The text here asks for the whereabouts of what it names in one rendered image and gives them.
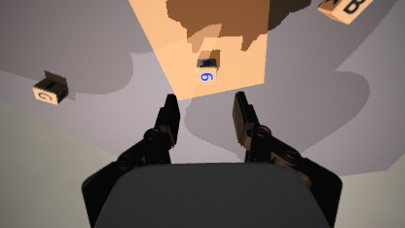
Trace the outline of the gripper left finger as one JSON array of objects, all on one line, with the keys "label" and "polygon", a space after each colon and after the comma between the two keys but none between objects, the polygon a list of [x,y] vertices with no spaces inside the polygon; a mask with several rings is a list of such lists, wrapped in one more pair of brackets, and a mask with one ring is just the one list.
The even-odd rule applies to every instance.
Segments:
[{"label": "gripper left finger", "polygon": [[142,166],[171,164],[168,151],[176,145],[179,123],[176,95],[168,94],[154,128],[146,131],[143,139],[123,152],[116,162],[108,164],[83,182],[82,193],[91,228],[94,228],[108,196],[122,174]]}]

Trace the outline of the orange flat mat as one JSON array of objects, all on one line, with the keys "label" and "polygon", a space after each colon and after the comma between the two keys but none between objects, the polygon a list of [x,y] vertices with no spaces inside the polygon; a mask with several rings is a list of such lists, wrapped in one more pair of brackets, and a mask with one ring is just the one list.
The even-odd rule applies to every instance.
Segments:
[{"label": "orange flat mat", "polygon": [[[270,0],[129,2],[178,100],[264,83]],[[205,58],[216,85],[198,85]]]}]

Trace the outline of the tan block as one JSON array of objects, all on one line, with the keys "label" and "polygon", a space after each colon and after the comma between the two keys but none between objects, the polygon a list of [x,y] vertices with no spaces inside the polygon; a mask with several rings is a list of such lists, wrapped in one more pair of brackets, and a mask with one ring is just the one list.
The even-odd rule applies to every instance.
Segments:
[{"label": "tan block", "polygon": [[318,9],[344,23],[351,23],[373,0],[323,0]]},{"label": "tan block", "polygon": [[34,85],[33,90],[36,98],[53,104],[59,104],[68,96],[67,85],[50,78]]},{"label": "tan block", "polygon": [[198,85],[216,85],[217,64],[215,58],[197,60]]}]

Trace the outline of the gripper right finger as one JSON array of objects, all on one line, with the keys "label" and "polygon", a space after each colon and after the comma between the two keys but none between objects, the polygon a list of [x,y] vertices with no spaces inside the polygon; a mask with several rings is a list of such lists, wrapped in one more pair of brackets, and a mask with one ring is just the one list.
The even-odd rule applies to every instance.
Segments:
[{"label": "gripper right finger", "polygon": [[341,178],[272,136],[268,127],[260,125],[244,92],[235,94],[233,120],[238,143],[246,149],[244,162],[272,163],[297,172],[311,190],[330,228],[334,228],[343,188]]}]

